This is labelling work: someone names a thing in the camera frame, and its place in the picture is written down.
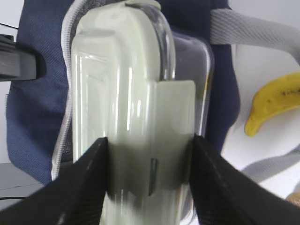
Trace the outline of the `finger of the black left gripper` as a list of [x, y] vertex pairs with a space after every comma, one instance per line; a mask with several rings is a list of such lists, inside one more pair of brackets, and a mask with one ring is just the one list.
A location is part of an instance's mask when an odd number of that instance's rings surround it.
[[14, 42], [13, 36], [0, 36], [0, 80], [29, 81], [46, 74], [44, 57], [36, 50]]

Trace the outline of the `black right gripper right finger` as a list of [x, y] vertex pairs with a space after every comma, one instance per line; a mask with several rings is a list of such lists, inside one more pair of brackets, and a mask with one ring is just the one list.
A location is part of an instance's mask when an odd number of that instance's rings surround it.
[[190, 188], [202, 225], [298, 225], [299, 207], [254, 183], [195, 135]]

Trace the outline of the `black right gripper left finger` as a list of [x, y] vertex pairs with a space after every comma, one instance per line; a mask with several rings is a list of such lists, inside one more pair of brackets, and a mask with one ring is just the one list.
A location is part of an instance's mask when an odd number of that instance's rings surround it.
[[108, 184], [108, 141], [97, 139], [63, 175], [1, 211], [2, 225], [98, 225]]

